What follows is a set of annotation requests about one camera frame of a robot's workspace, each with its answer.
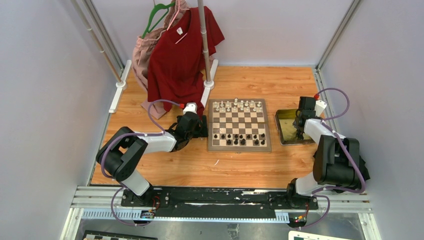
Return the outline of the gold metal tray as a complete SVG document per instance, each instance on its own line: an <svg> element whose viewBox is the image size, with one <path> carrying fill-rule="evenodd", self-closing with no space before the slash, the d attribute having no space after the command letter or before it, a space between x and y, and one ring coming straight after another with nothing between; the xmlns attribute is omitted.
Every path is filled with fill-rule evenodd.
<svg viewBox="0 0 424 240"><path fill-rule="evenodd" d="M293 126L296 117L296 109L279 109L275 113L275 123L282 146L309 145L315 142L303 134L303 139L297 137L297 129Z"/></svg>

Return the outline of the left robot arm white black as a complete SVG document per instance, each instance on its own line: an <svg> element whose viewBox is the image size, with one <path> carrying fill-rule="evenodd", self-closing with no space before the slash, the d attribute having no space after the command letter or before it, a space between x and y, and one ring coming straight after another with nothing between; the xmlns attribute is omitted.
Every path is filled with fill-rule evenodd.
<svg viewBox="0 0 424 240"><path fill-rule="evenodd" d="M154 187L136 170L142 156L177 152L191 139L207 136L207 117L193 112L178 116L175 123L159 133L135 132L124 126L97 152L96 162L109 178L134 194L135 202L146 207L153 201Z"/></svg>

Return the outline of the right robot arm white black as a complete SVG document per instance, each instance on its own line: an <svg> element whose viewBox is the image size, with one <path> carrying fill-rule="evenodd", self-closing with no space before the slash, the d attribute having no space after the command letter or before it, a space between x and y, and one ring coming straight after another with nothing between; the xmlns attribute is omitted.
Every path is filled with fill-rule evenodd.
<svg viewBox="0 0 424 240"><path fill-rule="evenodd" d="M301 96L293 126L296 138L308 135L316 144L312 172L293 179L287 186L286 204L298 209L319 192L333 190L360 194L370 178L360 156L360 143L333 130L321 118L327 104L317 97Z"/></svg>

